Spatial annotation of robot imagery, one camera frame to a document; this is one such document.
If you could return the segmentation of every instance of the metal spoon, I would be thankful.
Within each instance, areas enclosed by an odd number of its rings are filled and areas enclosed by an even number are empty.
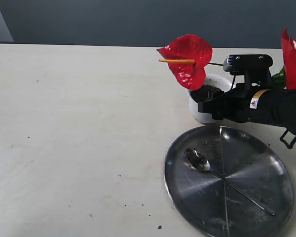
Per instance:
[[[236,191],[238,191],[242,196],[244,196],[246,199],[248,199],[249,201],[251,201],[255,205],[257,205],[259,208],[261,208],[266,214],[268,214],[270,216],[275,215],[275,212],[271,208],[265,206],[260,201],[255,200],[253,197],[251,197],[250,195],[243,192],[241,189],[239,189],[233,183],[226,180],[220,174],[213,171],[211,169],[211,165],[209,164],[209,161],[205,158],[205,156],[200,154],[197,150],[188,148],[185,150],[185,154],[186,154],[188,161],[192,164],[192,166],[194,168],[196,168],[197,170],[199,170],[201,172],[210,172],[213,175],[215,175],[216,177],[223,179],[226,183],[228,183],[231,187],[233,187]]]

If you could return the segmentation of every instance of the metal plate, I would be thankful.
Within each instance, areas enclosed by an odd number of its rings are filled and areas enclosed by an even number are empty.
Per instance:
[[[223,180],[191,169],[186,148],[204,154],[213,170],[271,207],[275,216]],[[275,236],[294,206],[293,185],[277,155],[252,135],[228,127],[198,127],[176,139],[166,156],[165,182],[184,218],[213,237]]]

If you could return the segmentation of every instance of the red anthurium flower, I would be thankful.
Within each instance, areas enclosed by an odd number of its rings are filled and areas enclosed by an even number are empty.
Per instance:
[[[287,28],[282,33],[282,49],[287,89],[296,89],[296,40],[287,34]]]
[[[177,81],[190,90],[199,89],[205,80],[204,67],[211,61],[213,48],[204,39],[193,34],[176,38],[169,45],[157,49],[165,59],[193,59],[195,64],[168,63]]]

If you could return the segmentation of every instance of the white flower pot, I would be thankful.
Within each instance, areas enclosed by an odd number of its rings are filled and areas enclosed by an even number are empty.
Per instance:
[[[212,85],[215,86],[217,88],[219,88],[220,90],[227,92],[230,90],[231,88],[231,81],[223,78],[219,75],[215,75],[215,74],[207,74],[205,81],[204,81],[204,85]],[[191,97],[190,94],[191,90],[187,90],[187,94],[188,94],[188,107],[189,110],[193,116],[193,118],[195,118],[198,122],[200,123],[214,123],[217,120],[214,120],[212,118],[211,114],[208,113],[200,113],[198,111],[198,104],[193,100],[193,98]]]

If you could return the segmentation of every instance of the spoon handle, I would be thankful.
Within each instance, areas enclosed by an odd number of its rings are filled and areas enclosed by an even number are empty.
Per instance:
[[[229,182],[224,177],[222,177],[220,174],[216,173],[213,170],[211,170],[211,172],[213,174],[215,174],[216,176],[218,176],[219,178],[223,179],[226,183],[228,183],[231,187],[233,187],[236,191],[238,191],[242,196],[244,196],[246,199],[248,199],[249,201],[253,202],[260,209],[262,209],[266,214],[268,214],[270,216],[274,216],[275,215],[275,212],[271,208],[269,208],[268,206],[264,205],[260,201],[257,201],[255,198],[251,197],[250,195],[246,194],[241,189],[239,189],[237,186],[235,186],[233,183]]]

